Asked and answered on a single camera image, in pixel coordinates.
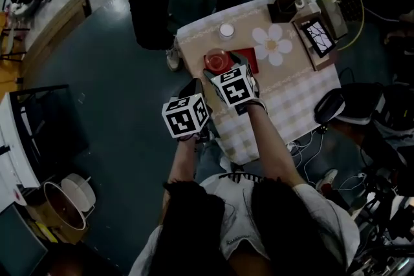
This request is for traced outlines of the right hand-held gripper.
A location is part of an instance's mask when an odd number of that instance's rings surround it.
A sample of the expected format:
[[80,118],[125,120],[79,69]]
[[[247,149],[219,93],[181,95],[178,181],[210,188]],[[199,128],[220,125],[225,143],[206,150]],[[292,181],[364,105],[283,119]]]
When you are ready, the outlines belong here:
[[257,104],[266,109],[260,100],[259,83],[256,82],[248,60],[244,56],[226,51],[231,58],[231,69],[215,75],[203,69],[204,76],[212,84],[216,94],[227,107],[234,108],[238,115],[247,112],[247,105]]

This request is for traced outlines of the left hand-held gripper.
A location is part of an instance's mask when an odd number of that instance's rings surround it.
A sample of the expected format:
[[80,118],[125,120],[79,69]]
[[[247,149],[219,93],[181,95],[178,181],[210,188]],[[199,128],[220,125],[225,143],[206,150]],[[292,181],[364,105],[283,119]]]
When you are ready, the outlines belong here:
[[163,104],[162,117],[172,138],[198,134],[197,143],[210,140],[211,109],[206,103],[202,81],[193,78]]

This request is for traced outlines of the clear glass cup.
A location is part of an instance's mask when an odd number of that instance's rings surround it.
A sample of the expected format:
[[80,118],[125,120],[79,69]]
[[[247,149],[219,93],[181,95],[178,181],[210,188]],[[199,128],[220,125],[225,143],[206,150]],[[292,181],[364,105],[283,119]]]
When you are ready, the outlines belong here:
[[222,49],[214,48],[204,56],[205,69],[215,75],[225,73],[231,69],[231,58],[228,53]]

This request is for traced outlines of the red tray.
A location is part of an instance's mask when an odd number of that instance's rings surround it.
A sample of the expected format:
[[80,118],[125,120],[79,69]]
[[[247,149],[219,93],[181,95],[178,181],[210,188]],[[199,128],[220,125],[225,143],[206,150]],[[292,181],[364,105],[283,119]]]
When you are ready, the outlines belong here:
[[257,58],[256,58],[256,52],[254,50],[254,48],[240,48],[237,50],[232,50],[233,54],[238,54],[240,56],[244,56],[249,64],[250,67],[252,69],[252,73],[253,74],[258,74],[259,73],[259,67],[257,64]]

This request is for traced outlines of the person's left forearm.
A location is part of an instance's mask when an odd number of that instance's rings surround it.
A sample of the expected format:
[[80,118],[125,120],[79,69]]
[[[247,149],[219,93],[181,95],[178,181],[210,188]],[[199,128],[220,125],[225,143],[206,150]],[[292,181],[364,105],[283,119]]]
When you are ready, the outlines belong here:
[[196,139],[178,142],[167,183],[190,182],[194,179],[196,163]]

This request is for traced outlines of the person's right forearm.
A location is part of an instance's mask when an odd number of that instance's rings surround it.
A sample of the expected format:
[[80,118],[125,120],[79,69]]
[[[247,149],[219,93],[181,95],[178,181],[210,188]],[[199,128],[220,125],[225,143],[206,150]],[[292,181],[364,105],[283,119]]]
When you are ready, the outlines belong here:
[[247,111],[265,176],[280,179],[290,187],[304,184],[291,153],[264,108],[251,104],[247,105]]

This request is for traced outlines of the black box flower pot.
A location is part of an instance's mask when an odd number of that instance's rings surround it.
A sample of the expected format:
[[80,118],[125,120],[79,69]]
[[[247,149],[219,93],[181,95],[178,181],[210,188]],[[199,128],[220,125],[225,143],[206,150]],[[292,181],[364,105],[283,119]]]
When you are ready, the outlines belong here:
[[275,0],[267,4],[272,23],[288,23],[297,14],[295,2],[297,0]]

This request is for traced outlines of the table with checkered tablecloth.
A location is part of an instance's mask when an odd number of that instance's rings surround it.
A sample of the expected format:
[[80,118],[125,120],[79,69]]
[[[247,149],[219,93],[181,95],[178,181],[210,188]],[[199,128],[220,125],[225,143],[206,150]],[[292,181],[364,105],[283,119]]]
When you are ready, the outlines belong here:
[[[221,148],[229,159],[239,165],[258,159],[258,150],[248,116],[238,115],[227,107],[203,74],[204,55],[214,48],[232,51],[254,48],[254,28],[268,30],[272,22],[267,4],[275,0],[254,0],[204,17],[177,30],[176,46],[190,74],[202,80],[207,104],[212,108],[212,120],[221,139]],[[223,41],[219,26],[230,23],[234,37]],[[275,67],[268,59],[258,60],[260,98],[264,101],[271,122],[285,143],[294,141],[317,128],[314,120],[316,104],[332,89],[340,87],[334,65],[314,71],[296,30],[291,23],[278,23],[283,38],[293,48]]]

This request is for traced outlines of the person's white t-shirt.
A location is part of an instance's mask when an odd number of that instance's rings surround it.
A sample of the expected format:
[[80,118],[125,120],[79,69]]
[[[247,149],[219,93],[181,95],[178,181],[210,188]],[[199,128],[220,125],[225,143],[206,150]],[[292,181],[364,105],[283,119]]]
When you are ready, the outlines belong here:
[[[255,182],[241,177],[235,182],[228,176],[213,175],[201,183],[207,193],[218,196],[226,203],[223,223],[220,232],[220,251],[228,259],[241,241],[247,240],[262,256],[268,257],[258,232],[250,220],[250,194]],[[350,266],[360,244],[360,234],[354,220],[346,210],[333,201],[325,198],[308,184],[300,184],[293,188],[302,199],[310,215],[321,225],[339,238],[346,255],[346,266]],[[150,234],[147,244],[136,258],[129,276],[148,276],[149,267],[155,254],[158,237],[162,226],[157,226]]]

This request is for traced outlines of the brown box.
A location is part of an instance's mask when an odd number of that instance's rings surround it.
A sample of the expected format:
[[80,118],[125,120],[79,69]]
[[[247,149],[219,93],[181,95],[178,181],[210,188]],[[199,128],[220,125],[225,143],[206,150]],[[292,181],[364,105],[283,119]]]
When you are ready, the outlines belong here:
[[321,16],[323,17],[331,36],[335,40],[339,40],[348,33],[345,19],[337,2],[331,0],[317,0],[316,4],[320,8]]

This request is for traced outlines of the long wooden plank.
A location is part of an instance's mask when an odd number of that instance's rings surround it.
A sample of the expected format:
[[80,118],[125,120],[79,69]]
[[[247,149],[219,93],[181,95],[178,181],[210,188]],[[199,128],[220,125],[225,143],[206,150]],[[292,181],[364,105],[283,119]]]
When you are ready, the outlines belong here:
[[69,0],[58,13],[49,21],[40,32],[20,65],[20,78],[22,84],[19,90],[29,87],[36,74],[45,64],[51,54],[64,39],[83,23],[92,13],[89,0]]

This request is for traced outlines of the cardboard box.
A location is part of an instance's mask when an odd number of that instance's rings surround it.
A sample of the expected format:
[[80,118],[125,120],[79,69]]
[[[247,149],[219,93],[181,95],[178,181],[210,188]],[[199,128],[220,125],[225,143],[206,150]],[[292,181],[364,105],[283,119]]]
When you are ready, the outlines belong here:
[[26,211],[31,217],[29,226],[41,239],[45,239],[45,236],[40,232],[36,226],[35,221],[41,222],[52,232],[57,238],[58,242],[66,244],[77,244],[83,240],[85,234],[89,230],[89,225],[86,224],[83,230],[78,230],[70,227],[58,216],[58,214],[45,202],[39,206],[26,206]]

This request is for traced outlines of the white desk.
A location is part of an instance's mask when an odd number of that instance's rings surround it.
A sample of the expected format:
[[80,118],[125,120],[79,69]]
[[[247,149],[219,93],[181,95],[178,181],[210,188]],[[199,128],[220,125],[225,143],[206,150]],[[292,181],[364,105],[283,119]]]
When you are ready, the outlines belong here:
[[40,186],[17,129],[16,120],[22,117],[21,107],[12,107],[15,95],[7,92],[0,101],[0,213],[14,203],[27,204],[20,187]]

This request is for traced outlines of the yellow packet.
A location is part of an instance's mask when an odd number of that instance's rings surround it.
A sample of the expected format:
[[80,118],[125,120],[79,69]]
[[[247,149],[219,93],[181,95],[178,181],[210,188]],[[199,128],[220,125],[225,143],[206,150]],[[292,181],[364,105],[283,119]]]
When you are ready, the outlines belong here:
[[58,243],[57,238],[52,234],[48,227],[46,227],[44,224],[38,221],[35,221],[35,224],[49,242]]

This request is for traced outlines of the black metal frame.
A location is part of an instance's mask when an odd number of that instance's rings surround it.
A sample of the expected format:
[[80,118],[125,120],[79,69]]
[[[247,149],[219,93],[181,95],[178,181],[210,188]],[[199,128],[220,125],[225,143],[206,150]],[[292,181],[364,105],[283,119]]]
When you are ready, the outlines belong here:
[[60,169],[88,147],[68,84],[10,93],[19,138],[31,164]]

